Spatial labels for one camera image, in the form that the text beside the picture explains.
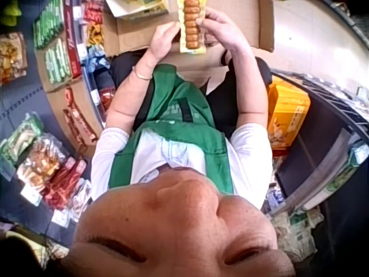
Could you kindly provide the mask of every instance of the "eye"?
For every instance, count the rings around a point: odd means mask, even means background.
[[[115,241],[113,239],[103,238],[103,237],[93,237],[93,238],[88,239],[88,242],[91,244],[103,245],[106,248],[109,248],[121,254],[122,256],[125,256],[128,259],[135,261],[136,263],[144,263],[147,260],[147,258],[144,257],[143,255],[138,254],[137,252],[135,252],[128,246],[121,244],[120,242]]]
[[[234,265],[234,264],[240,263],[242,261],[245,261],[245,260],[247,260],[251,257],[259,255],[263,251],[264,251],[264,249],[260,249],[260,248],[252,248],[252,249],[243,250],[243,251],[237,253],[236,255],[231,256],[230,258],[226,259],[224,261],[224,263],[226,265]]]

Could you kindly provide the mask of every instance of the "skin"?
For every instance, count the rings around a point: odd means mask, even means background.
[[[62,264],[78,276],[293,275],[265,216],[189,169],[102,195]]]
[[[251,48],[212,9],[197,20],[227,49],[238,88],[238,126],[266,126],[268,101]],[[178,23],[157,27],[135,70],[149,78],[169,52]],[[118,88],[107,128],[130,134],[149,81],[132,72]],[[293,276],[273,226],[242,197],[221,194],[192,169],[160,169],[147,184],[109,190],[83,213],[62,265],[77,276]]]

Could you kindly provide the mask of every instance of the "white t-shirt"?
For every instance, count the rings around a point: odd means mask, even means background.
[[[108,128],[97,142],[92,159],[92,198],[108,190],[115,154],[126,146],[129,135],[118,128]],[[260,209],[272,174],[272,150],[266,129],[255,123],[238,128],[227,140],[228,160],[234,194]],[[206,175],[205,156],[194,144],[167,141],[151,130],[144,130],[138,142],[131,174],[131,184],[149,182],[159,174],[157,168],[169,164],[191,167]]]

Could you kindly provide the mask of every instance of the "green apron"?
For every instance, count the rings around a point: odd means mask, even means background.
[[[155,91],[149,114],[112,164],[109,188],[130,184],[135,149],[144,129],[166,140],[190,143],[205,155],[206,175],[220,192],[233,193],[225,136],[215,129],[209,104],[201,91],[176,74],[172,65],[159,65],[153,74]]]

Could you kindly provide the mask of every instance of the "nose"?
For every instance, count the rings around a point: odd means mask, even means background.
[[[181,228],[208,225],[217,217],[219,193],[213,184],[188,179],[158,192],[160,206]]]

